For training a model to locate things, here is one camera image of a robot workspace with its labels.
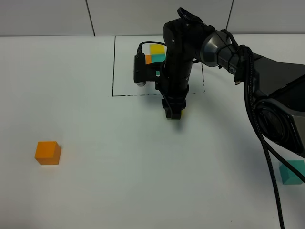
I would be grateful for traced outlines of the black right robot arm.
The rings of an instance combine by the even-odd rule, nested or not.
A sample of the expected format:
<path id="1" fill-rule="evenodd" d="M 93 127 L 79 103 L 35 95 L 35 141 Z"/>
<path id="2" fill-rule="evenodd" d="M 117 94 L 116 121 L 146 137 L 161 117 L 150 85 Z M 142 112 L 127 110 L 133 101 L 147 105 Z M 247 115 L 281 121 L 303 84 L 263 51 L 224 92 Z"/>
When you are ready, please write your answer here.
<path id="1" fill-rule="evenodd" d="M 163 27 L 167 52 L 160 77 L 167 80 L 161 91 L 166 117 L 180 119 L 194 62 L 224 68 L 236 84 L 244 84 L 246 112 L 258 138 L 304 156 L 304 65 L 253 53 L 227 30 L 218 31 L 183 8 L 177 12 L 179 18 Z"/>

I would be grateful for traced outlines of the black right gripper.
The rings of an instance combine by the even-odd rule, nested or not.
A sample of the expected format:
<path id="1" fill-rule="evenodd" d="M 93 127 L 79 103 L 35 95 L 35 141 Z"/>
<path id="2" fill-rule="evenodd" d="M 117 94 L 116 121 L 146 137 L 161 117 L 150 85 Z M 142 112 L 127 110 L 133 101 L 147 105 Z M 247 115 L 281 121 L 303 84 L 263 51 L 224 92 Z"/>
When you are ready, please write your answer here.
<path id="1" fill-rule="evenodd" d="M 174 85 L 173 88 L 164 82 L 157 82 L 157 90 L 162 95 L 162 107 L 167 119 L 181 119 L 182 112 L 186 108 L 186 97 L 189 92 L 189 84 Z"/>

